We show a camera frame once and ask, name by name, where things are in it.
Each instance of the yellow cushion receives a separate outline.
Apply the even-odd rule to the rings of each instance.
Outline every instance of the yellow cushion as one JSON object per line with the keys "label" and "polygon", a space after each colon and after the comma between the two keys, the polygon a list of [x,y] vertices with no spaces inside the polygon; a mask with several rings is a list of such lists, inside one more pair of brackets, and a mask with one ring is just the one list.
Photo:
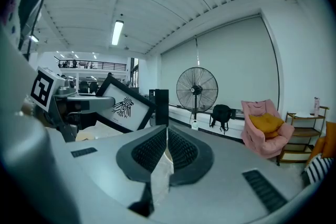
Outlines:
{"label": "yellow cushion", "polygon": [[264,133],[266,140],[273,139],[274,137],[277,137],[278,131],[270,132],[270,133]]}
{"label": "yellow cushion", "polygon": [[253,125],[264,133],[272,133],[279,129],[283,125],[283,120],[272,116],[269,113],[265,113],[262,116],[249,116]]}

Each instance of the black speaker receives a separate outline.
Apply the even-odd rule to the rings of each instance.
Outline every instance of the black speaker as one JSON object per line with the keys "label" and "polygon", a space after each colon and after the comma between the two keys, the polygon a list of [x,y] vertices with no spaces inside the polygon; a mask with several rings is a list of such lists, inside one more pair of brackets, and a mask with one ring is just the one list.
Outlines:
{"label": "black speaker", "polygon": [[169,124],[169,90],[149,90],[149,101],[156,104],[151,126]]}

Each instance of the window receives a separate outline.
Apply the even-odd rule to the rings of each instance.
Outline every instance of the window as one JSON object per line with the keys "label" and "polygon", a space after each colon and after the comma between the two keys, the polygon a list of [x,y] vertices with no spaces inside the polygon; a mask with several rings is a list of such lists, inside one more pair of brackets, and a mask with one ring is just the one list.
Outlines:
{"label": "window", "polygon": [[139,87],[139,59],[131,59],[131,83],[133,88]]}

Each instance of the black vent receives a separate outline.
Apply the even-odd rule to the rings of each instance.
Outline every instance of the black vent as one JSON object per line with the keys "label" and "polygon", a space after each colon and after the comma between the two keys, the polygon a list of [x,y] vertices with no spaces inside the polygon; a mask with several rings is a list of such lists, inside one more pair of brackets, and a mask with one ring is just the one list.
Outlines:
{"label": "black vent", "polygon": [[243,176],[270,213],[286,204],[286,199],[259,171],[248,171]]}
{"label": "black vent", "polygon": [[191,164],[198,155],[195,145],[169,129],[168,148],[173,158],[174,171]]}
{"label": "black vent", "polygon": [[132,158],[149,172],[153,172],[158,164],[166,145],[166,129],[136,146],[132,150]]}
{"label": "black vent", "polygon": [[80,157],[80,156],[84,156],[84,155],[88,155],[90,153],[96,152],[97,150],[94,147],[89,147],[89,148],[84,148],[82,150],[78,150],[78,151],[71,151],[71,154],[73,155],[74,158]]}

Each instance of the roller blind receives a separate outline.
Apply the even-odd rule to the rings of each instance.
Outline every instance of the roller blind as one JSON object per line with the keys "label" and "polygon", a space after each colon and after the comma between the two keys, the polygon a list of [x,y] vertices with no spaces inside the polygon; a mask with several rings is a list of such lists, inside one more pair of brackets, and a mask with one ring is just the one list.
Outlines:
{"label": "roller blind", "polygon": [[196,43],[191,40],[161,55],[161,89],[169,90],[169,104],[180,105],[176,84],[180,75],[197,66]]}
{"label": "roller blind", "polygon": [[[200,67],[209,70],[218,83],[215,104],[241,109],[241,100],[271,99],[278,105],[278,70],[265,24],[250,18],[208,32],[197,39]],[[162,55],[162,89],[169,89],[170,103],[176,95],[179,76],[197,66],[195,41]]]}

